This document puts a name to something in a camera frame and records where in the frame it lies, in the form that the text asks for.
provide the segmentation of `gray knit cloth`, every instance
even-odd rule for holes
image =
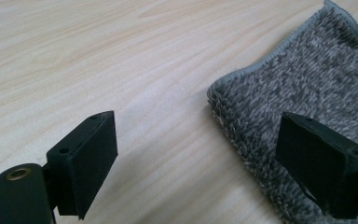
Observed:
[[[274,160],[283,111],[305,115],[358,143],[358,24],[330,1],[260,62],[208,90],[213,114],[286,223],[335,220]]]

